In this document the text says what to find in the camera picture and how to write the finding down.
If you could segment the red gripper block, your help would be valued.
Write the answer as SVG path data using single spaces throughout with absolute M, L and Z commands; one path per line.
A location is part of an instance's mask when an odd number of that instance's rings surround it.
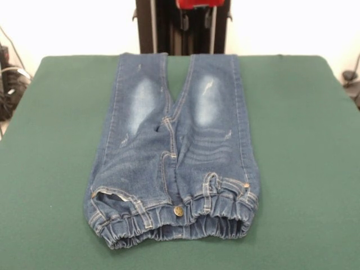
M 224 4 L 224 0 L 175 0 L 175 5 L 180 9 L 180 29 L 189 29 L 187 11 L 196 8 L 206 8 L 204 15 L 204 28 L 212 27 L 213 8 Z

